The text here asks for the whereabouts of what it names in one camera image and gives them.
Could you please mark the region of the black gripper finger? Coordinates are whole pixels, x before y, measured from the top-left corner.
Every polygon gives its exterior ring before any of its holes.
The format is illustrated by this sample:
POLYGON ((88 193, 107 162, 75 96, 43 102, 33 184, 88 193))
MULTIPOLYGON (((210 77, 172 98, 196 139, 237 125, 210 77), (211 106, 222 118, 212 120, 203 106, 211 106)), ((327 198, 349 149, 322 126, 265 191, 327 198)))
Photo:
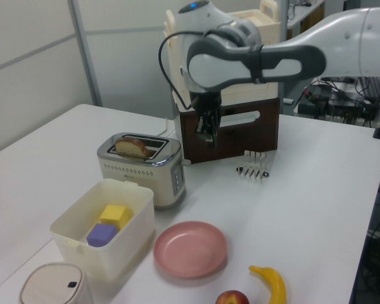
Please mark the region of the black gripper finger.
POLYGON ((217 133, 220 127, 220 115, 211 114, 208 117, 208 133, 211 137, 210 141, 210 147, 216 148, 217 147, 217 133))
POLYGON ((195 128, 195 134, 197 136, 208 135, 208 116, 207 115, 202 115, 198 117, 198 124, 195 128))

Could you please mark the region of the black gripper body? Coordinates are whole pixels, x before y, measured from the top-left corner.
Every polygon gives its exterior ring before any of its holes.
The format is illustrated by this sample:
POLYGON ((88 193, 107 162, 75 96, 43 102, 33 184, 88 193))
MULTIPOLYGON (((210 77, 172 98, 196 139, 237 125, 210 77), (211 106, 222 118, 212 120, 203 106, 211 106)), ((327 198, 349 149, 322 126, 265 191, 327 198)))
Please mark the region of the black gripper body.
POLYGON ((222 100, 219 92, 190 92, 191 106, 195 110, 197 119, 206 117, 206 124, 218 127, 222 116, 222 100))

